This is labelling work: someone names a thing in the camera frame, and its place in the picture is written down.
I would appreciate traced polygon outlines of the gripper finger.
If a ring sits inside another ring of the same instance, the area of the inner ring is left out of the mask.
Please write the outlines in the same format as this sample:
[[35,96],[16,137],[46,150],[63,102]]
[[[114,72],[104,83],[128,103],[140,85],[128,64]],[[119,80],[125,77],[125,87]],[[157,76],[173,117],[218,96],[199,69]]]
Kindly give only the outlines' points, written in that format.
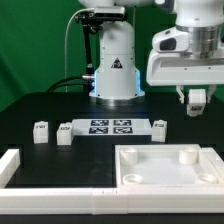
[[210,103],[212,95],[215,93],[217,85],[210,85],[207,91],[207,103]]
[[181,104],[184,104],[185,101],[185,95],[184,95],[184,86],[182,85],[177,85],[176,86],[176,92],[179,95],[179,100]]

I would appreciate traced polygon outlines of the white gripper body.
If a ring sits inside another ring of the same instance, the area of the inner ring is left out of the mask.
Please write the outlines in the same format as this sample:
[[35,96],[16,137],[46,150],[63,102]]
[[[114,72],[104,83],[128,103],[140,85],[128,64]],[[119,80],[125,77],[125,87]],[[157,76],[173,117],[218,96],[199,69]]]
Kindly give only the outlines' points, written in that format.
[[152,40],[146,80],[151,86],[224,84],[220,27],[173,27]]

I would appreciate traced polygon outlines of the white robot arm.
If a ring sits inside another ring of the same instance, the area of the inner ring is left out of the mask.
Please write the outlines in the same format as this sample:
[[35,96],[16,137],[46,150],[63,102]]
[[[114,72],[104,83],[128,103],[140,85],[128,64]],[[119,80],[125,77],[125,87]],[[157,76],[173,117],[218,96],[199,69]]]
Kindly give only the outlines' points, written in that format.
[[134,30],[126,22],[127,7],[152,3],[176,15],[175,26],[152,39],[147,64],[151,86],[207,85],[208,95],[224,84],[224,0],[78,0],[87,9],[92,29],[100,28],[100,66],[90,96],[103,101],[129,101],[140,97],[135,68]]

